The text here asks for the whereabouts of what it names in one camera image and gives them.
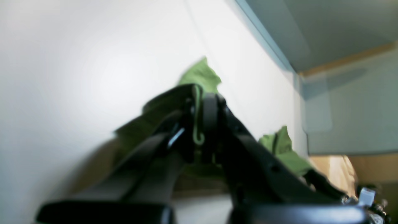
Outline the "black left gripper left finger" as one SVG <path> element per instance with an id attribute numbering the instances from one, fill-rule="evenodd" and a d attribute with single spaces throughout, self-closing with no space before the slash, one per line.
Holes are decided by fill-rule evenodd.
<path id="1" fill-rule="evenodd" d="M 203 143 L 198 131 L 202 91 L 182 85 L 150 101 L 144 118 L 166 112 L 107 177 L 64 200 L 41 206 L 38 224 L 176 224 L 175 182 Z"/>

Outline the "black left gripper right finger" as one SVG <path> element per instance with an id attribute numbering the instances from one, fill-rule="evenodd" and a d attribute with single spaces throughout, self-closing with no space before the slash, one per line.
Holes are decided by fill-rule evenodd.
<path id="1" fill-rule="evenodd" d="M 202 162 L 220 165 L 230 190 L 229 224 L 368 224 L 367 212 L 311 168 L 301 181 L 256 141 L 221 95 L 202 100 Z"/>

